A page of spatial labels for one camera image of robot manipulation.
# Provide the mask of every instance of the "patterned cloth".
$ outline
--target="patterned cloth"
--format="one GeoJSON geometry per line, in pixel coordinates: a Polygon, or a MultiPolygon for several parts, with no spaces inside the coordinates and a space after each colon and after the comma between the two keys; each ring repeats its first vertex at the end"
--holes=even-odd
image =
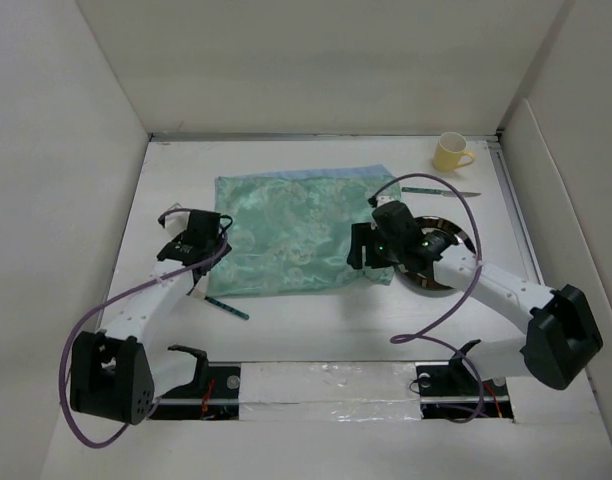
{"type": "MultiPolygon", "coordinates": [[[[392,269],[346,264],[351,225],[371,219],[368,197],[393,177],[219,177],[215,210],[233,217],[233,251],[212,271],[208,295],[314,292],[361,276],[390,283],[392,269]]],[[[387,190],[400,198],[398,186],[387,190]]]]}

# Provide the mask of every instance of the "red wire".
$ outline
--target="red wire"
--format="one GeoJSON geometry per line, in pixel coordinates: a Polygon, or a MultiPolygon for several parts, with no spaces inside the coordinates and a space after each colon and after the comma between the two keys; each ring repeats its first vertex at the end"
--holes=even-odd
{"type": "Polygon", "coordinates": [[[499,418],[504,418],[504,416],[502,415],[502,409],[499,406],[499,402],[497,401],[497,395],[495,395],[495,392],[493,391],[491,386],[488,385],[487,383],[484,384],[484,387],[486,387],[486,390],[488,390],[489,393],[493,396],[493,400],[495,401],[495,407],[497,407],[497,416],[499,418]]]}
{"type": "Polygon", "coordinates": [[[202,414],[200,415],[199,418],[204,418],[204,415],[206,415],[206,412],[208,411],[208,405],[206,404],[206,402],[210,400],[210,396],[213,393],[214,386],[215,386],[215,379],[213,378],[208,384],[208,391],[202,397],[202,414]]]}

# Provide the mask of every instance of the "black mount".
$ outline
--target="black mount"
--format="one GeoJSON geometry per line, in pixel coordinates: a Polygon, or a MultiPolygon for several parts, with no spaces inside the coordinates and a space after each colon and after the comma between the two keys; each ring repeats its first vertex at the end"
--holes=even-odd
{"type": "Polygon", "coordinates": [[[385,268],[403,265],[412,274],[432,275],[433,263],[457,240],[451,235],[424,233],[400,201],[388,202],[373,211],[374,224],[356,223],[351,227],[351,249],[346,263],[355,270],[364,266],[385,268]]]}
{"type": "MultiPolygon", "coordinates": [[[[222,218],[224,218],[224,216],[217,212],[191,210],[188,215],[186,230],[177,235],[162,248],[157,254],[157,260],[160,262],[167,259],[177,260],[185,267],[188,267],[210,257],[215,253],[221,241],[220,222],[222,218]]],[[[164,222],[165,220],[162,218],[160,221],[162,227],[165,225],[164,222]]],[[[212,264],[193,270],[193,280],[195,284],[197,284],[199,279],[206,275],[210,269],[231,250],[230,245],[227,245],[224,253],[219,258],[215,259],[212,264]]]]}

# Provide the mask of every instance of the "white wall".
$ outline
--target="white wall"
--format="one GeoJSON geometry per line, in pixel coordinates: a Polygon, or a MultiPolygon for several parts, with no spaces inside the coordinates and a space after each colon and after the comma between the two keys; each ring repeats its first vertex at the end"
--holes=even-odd
{"type": "Polygon", "coordinates": [[[150,132],[493,134],[563,0],[79,0],[150,132]]]}
{"type": "Polygon", "coordinates": [[[577,0],[503,144],[547,279],[587,290],[612,436],[612,0],[577,0]]]}
{"type": "Polygon", "coordinates": [[[0,0],[0,479],[41,474],[60,346],[108,286],[146,142],[74,0],[0,0]]]}

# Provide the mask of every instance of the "yellow mug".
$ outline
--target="yellow mug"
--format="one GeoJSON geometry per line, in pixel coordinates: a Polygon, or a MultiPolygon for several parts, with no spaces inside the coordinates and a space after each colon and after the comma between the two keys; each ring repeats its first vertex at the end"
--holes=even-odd
{"type": "Polygon", "coordinates": [[[466,167],[474,161],[475,154],[466,150],[464,137],[455,132],[442,133],[433,157],[433,166],[437,170],[450,172],[456,168],[466,167]],[[460,163],[463,157],[470,157],[470,162],[460,163]]]}

